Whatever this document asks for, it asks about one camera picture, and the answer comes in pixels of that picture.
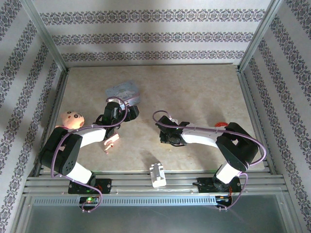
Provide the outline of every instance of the patterned wallpaper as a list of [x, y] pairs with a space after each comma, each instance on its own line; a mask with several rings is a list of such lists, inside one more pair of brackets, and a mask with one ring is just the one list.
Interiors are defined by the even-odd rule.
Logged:
[[68, 67], [238, 64], [270, 0], [34, 0]]
[[9, 232], [50, 120], [60, 69], [18, 0], [0, 0], [0, 233]]
[[284, 1], [244, 71], [304, 232], [311, 232], [310, 29], [311, 1]]

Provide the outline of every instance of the table surface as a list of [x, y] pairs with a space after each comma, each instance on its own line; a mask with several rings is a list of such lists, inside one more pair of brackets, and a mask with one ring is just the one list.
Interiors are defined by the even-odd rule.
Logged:
[[[216, 170], [225, 161], [211, 146], [161, 144], [152, 120], [157, 110], [197, 126], [236, 122], [254, 136], [233, 65], [71, 68], [59, 115], [77, 111], [86, 120], [84, 126], [92, 124], [104, 112], [105, 90], [128, 80], [134, 80], [140, 91], [139, 117], [116, 130], [120, 139], [109, 154], [103, 142], [80, 149], [78, 162], [92, 171], [145, 171], [158, 161], [165, 170]], [[59, 116], [56, 124], [61, 125]], [[264, 165], [251, 169], [261, 170]]]

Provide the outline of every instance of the white wall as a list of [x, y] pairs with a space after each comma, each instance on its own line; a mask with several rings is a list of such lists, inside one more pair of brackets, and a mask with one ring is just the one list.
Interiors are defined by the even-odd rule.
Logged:
[[60, 69], [18, 0], [0, 0], [0, 233], [9, 232]]
[[278, 173], [311, 232], [311, 4], [284, 1], [245, 75]]
[[69, 67], [238, 64], [270, 0], [34, 0]]

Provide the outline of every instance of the red object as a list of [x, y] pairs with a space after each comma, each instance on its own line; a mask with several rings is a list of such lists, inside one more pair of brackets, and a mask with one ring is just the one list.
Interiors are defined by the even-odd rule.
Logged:
[[218, 122], [215, 127], [222, 127], [222, 126], [228, 126], [229, 124], [226, 122]]

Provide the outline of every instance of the baby doll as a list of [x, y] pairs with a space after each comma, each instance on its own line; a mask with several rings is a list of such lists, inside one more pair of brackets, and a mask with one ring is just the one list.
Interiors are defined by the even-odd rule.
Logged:
[[67, 111], [65, 113], [62, 113], [60, 117], [62, 119], [63, 125], [57, 127], [63, 127], [67, 130], [79, 129], [84, 124], [84, 117], [78, 112]]

